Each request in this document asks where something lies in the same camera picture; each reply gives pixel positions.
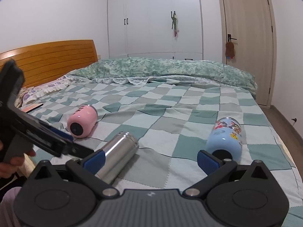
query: white wardrobe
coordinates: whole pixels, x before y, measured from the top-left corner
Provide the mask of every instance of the white wardrobe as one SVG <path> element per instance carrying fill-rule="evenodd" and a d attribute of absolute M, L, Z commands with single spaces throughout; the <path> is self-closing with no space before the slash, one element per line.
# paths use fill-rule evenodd
<path fill-rule="evenodd" d="M 108 24 L 110 58 L 202 60 L 200 0 L 108 0 Z"/>

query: hanging keychain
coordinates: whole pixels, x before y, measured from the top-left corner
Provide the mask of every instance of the hanging keychain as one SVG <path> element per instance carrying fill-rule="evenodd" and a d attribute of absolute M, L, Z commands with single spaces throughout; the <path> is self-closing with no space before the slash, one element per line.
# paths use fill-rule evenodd
<path fill-rule="evenodd" d="M 177 28 L 178 19 L 177 19 L 176 11 L 174 11 L 174 14 L 172 14 L 171 11 L 171 17 L 172 17 L 172 30 L 174 30 L 174 36 L 176 37 L 179 32 Z"/>

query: brown hanging pouch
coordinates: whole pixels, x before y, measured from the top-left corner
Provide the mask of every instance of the brown hanging pouch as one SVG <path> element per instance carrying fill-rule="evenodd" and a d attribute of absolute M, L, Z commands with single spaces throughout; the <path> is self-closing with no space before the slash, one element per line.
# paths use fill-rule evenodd
<path fill-rule="evenodd" d="M 225 56 L 226 56 L 226 58 L 231 58 L 231 59 L 232 59 L 233 57 L 235 57 L 234 44 L 233 44 L 233 42 L 227 42 L 227 43 L 226 43 Z"/>

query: finger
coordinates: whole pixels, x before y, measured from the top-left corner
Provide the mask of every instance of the finger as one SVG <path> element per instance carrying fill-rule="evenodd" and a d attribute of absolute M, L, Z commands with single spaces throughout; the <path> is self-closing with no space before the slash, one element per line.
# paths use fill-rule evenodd
<path fill-rule="evenodd" d="M 26 154 L 28 155 L 28 156 L 31 156 L 31 157 L 34 157 L 34 156 L 36 156 L 36 152 L 32 149 L 31 151 L 29 151 L 29 152 L 26 152 Z"/>
<path fill-rule="evenodd" d="M 0 163 L 0 172 L 8 173 L 8 174 L 14 174 L 17 171 L 18 167 L 6 164 L 6 163 Z"/>
<path fill-rule="evenodd" d="M 24 156 L 21 156 L 21 157 L 13 157 L 11 158 L 11 164 L 14 165 L 14 166 L 22 166 L 23 163 L 24 163 Z"/>
<path fill-rule="evenodd" d="M 9 173 L 4 173 L 4 172 L 1 172 L 1 171 L 0 171 L 0 177 L 3 177 L 3 178 L 10 178 L 10 177 L 11 177 L 11 174 L 9 174 Z"/>

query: floral pillowcase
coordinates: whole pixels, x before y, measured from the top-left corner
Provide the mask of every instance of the floral pillowcase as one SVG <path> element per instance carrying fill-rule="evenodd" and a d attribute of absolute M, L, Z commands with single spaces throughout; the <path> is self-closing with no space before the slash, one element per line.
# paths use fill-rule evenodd
<path fill-rule="evenodd" d="M 32 103 L 42 96 L 62 90 L 69 86 L 71 82 L 71 79 L 68 79 L 66 76 L 62 76 L 54 81 L 39 85 L 37 87 L 30 87 L 27 89 L 27 93 L 23 95 L 22 106 Z"/>

